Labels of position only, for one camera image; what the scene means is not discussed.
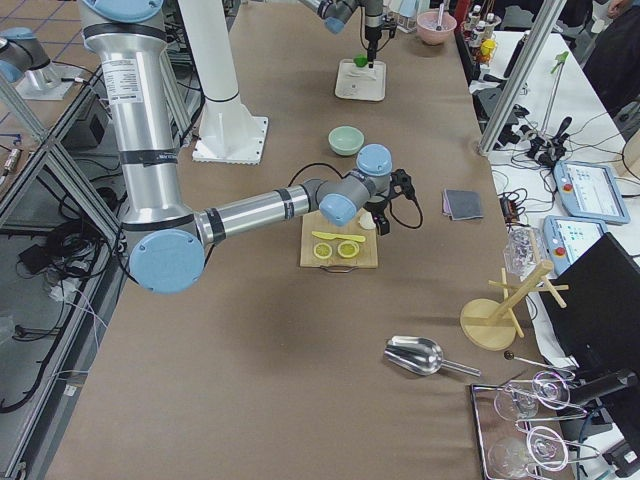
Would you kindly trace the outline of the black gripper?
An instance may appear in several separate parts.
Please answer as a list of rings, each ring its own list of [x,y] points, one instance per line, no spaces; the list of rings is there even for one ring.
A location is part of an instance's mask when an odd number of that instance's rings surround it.
[[[365,14],[364,20],[364,45],[367,52],[367,64],[369,68],[374,67],[375,54],[378,49],[378,42],[382,36],[382,16]]]
[[[375,220],[376,230],[379,235],[387,235],[390,233],[390,224],[386,218],[385,211],[394,197],[394,190],[389,188],[384,192],[372,196],[364,205],[364,209],[369,212]]]

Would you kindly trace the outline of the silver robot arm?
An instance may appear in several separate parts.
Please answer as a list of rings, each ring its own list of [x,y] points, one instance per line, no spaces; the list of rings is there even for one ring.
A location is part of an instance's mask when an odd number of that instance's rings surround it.
[[[242,103],[223,6],[183,1],[179,8],[204,98],[194,157],[255,165],[268,121]],[[391,153],[370,144],[339,181],[312,179],[200,212],[191,209],[181,197],[180,145],[168,112],[161,3],[82,1],[79,12],[85,47],[101,60],[129,199],[122,222],[128,271],[141,287],[158,294],[191,287],[205,268],[206,249],[228,237],[313,211],[344,226],[361,209],[386,201]]]
[[[352,15],[362,9],[364,14],[364,38],[367,41],[367,64],[374,66],[378,43],[384,26],[383,2],[378,0],[302,0],[301,3],[323,20],[327,30],[339,34]]]

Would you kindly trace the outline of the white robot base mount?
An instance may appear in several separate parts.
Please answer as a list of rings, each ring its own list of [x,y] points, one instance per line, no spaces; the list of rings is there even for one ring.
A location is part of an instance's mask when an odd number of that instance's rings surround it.
[[[268,119],[241,100],[222,3],[186,0],[179,7],[205,99],[193,159],[259,164]]]

